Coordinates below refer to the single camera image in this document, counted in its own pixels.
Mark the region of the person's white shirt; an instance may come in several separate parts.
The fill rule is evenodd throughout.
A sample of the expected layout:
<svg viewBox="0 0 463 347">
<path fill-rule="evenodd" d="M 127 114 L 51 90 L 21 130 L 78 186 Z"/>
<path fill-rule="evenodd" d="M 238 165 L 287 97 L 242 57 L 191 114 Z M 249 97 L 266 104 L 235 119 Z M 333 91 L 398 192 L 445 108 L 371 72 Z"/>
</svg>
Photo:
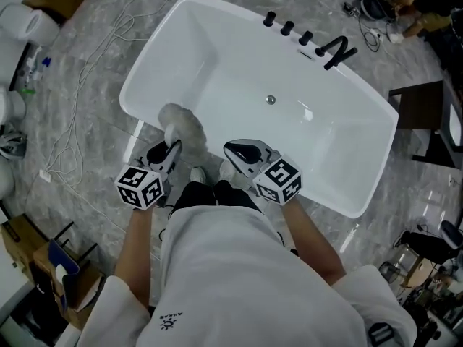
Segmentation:
<svg viewBox="0 0 463 347">
<path fill-rule="evenodd" d="M 372 265 L 328 285 L 247 207 L 176 211 L 161 246 L 161 297 L 149 313 L 109 277 L 78 347 L 413 347 L 417 326 Z"/>
</svg>

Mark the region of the person's black trousers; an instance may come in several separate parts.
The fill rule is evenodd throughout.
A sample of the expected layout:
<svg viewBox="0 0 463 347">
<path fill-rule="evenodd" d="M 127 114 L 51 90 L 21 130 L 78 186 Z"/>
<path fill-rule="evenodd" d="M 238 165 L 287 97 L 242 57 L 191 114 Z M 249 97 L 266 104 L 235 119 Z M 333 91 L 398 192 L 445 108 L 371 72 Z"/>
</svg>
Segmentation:
<svg viewBox="0 0 463 347">
<path fill-rule="evenodd" d="M 171 214 L 174 220 L 187 220 L 203 215 L 210 220 L 263 218 L 264 214 L 242 189 L 220 180 L 213 187 L 192 181 L 183 190 Z"/>
</svg>

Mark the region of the white toilet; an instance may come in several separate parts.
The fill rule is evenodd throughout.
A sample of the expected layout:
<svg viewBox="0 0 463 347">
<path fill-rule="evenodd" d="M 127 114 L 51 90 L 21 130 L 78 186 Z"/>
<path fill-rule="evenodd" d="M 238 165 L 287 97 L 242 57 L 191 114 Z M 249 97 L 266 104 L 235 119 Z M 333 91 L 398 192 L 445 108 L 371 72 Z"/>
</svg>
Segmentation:
<svg viewBox="0 0 463 347">
<path fill-rule="evenodd" d="M 43 10 L 10 3 L 0 11 L 0 28 L 19 41 L 49 46 L 59 34 L 59 25 Z"/>
<path fill-rule="evenodd" d="M 0 126 L 25 117 L 26 104 L 17 91 L 9 91 L 0 85 Z"/>
</svg>

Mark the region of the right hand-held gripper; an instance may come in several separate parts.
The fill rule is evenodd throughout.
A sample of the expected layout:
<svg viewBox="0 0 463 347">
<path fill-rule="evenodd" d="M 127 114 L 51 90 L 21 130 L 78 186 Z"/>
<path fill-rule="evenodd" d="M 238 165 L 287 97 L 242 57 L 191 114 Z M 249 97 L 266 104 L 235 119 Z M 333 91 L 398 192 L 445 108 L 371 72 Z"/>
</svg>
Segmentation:
<svg viewBox="0 0 463 347">
<path fill-rule="evenodd" d="M 224 145 L 230 163 L 244 176 L 256 174 L 262 156 L 271 154 L 271 148 L 260 140 L 238 139 Z M 257 196 L 285 205 L 302 188 L 302 172 L 288 156 L 282 155 L 268 164 L 253 180 Z"/>
</svg>

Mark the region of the person's left forearm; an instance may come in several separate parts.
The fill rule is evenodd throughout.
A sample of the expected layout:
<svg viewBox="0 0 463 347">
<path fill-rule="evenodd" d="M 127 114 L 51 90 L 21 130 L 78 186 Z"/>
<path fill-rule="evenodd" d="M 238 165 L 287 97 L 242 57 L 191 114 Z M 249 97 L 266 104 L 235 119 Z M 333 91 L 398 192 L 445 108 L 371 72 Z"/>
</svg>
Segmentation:
<svg viewBox="0 0 463 347">
<path fill-rule="evenodd" d="M 154 208 L 134 209 L 124 237 L 114 276 L 122 280 L 143 307 L 149 309 L 153 280 L 161 279 L 161 265 L 152 266 L 151 239 Z"/>
</svg>

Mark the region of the white fluffy scrubber with handle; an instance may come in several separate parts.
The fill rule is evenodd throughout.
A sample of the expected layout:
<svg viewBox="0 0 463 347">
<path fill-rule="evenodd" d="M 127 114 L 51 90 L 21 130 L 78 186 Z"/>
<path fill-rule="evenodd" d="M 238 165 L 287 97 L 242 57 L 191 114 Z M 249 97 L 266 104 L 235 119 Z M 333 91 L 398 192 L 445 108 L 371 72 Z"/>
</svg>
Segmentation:
<svg viewBox="0 0 463 347">
<path fill-rule="evenodd" d="M 182 143 L 180 158 L 190 165 L 201 165 L 208 158 L 207 138 L 203 125 L 194 113 L 175 103 L 167 103 L 158 113 L 164 142 L 171 147 Z"/>
</svg>

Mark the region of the white bathtub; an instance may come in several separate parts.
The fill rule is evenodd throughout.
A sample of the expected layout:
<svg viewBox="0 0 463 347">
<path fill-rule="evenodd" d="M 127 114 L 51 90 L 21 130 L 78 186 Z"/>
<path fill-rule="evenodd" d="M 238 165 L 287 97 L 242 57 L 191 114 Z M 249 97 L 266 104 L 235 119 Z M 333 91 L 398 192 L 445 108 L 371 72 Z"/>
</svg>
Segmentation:
<svg viewBox="0 0 463 347">
<path fill-rule="evenodd" d="M 133 64 L 119 104 L 154 127 L 167 103 L 190 109 L 218 157 L 228 141 L 263 141 L 302 169 L 302 196 L 357 218 L 383 173 L 397 112 L 349 67 L 326 71 L 329 54 L 264 19 L 222 0 L 178 0 Z"/>
</svg>

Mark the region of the person's right forearm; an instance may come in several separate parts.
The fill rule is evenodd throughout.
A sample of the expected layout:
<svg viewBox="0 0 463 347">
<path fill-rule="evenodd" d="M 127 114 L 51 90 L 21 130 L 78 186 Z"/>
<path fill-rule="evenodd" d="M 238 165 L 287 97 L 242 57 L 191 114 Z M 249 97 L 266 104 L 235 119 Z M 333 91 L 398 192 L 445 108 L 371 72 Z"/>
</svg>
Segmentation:
<svg viewBox="0 0 463 347">
<path fill-rule="evenodd" d="M 346 275 L 335 249 L 319 231 L 297 197 L 281 207 L 300 259 L 332 286 Z"/>
</svg>

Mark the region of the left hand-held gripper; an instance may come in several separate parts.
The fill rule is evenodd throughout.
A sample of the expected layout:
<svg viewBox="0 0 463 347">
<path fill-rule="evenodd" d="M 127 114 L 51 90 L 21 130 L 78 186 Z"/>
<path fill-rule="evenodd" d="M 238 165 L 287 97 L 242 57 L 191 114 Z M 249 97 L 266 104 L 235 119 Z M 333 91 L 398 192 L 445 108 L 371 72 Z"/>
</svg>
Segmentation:
<svg viewBox="0 0 463 347">
<path fill-rule="evenodd" d="M 122 202 L 137 210 L 166 207 L 171 194 L 169 174 L 181 153 L 181 140 L 176 140 L 169 149 L 162 141 L 148 149 L 146 163 L 134 159 L 126 164 L 114 182 Z"/>
</svg>

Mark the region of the blue folding chair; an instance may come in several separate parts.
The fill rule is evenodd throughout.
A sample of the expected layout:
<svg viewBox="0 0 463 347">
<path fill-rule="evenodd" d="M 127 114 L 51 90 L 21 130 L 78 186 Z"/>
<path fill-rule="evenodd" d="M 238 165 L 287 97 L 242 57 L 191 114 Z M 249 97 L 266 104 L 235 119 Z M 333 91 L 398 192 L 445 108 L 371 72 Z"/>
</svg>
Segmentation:
<svg viewBox="0 0 463 347">
<path fill-rule="evenodd" d="M 63 234 L 65 234 L 73 225 L 74 221 L 66 225 L 54 238 L 52 238 L 48 243 L 48 260 L 49 262 L 58 269 L 58 266 L 62 266 L 67 275 L 76 275 L 80 272 L 82 267 L 87 266 L 84 263 L 86 257 L 98 246 L 97 243 L 94 243 L 86 252 L 81 254 L 76 259 L 65 249 L 65 246 L 68 240 L 59 242 L 59 239 Z"/>
</svg>

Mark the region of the black curved faucet spout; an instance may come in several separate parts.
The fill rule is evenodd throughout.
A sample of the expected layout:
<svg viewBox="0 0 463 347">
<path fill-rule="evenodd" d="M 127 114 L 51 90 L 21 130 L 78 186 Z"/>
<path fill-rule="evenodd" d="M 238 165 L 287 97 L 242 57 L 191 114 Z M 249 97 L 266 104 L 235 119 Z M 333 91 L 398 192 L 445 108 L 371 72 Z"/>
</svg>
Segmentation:
<svg viewBox="0 0 463 347">
<path fill-rule="evenodd" d="M 334 54 L 334 56 L 340 56 L 340 55 L 344 54 L 344 52 L 346 51 L 348 43 L 349 43 L 349 41 L 348 41 L 347 37 L 341 35 L 341 36 L 333 39 L 329 43 L 325 44 L 324 46 L 317 47 L 315 49 L 315 54 L 317 56 L 319 56 L 319 57 L 322 57 L 322 56 L 325 55 L 325 53 L 329 49 L 332 49 L 335 46 L 338 46 L 337 52 Z"/>
</svg>

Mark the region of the person's right white shoe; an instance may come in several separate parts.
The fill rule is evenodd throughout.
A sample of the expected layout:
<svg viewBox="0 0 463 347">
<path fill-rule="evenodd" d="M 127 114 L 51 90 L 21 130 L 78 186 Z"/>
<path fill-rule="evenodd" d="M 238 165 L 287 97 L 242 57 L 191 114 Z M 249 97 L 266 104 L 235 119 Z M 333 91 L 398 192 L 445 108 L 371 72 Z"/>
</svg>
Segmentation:
<svg viewBox="0 0 463 347">
<path fill-rule="evenodd" d="M 219 180 L 232 182 L 236 175 L 236 168 L 228 160 L 224 160 L 219 167 Z"/>
</svg>

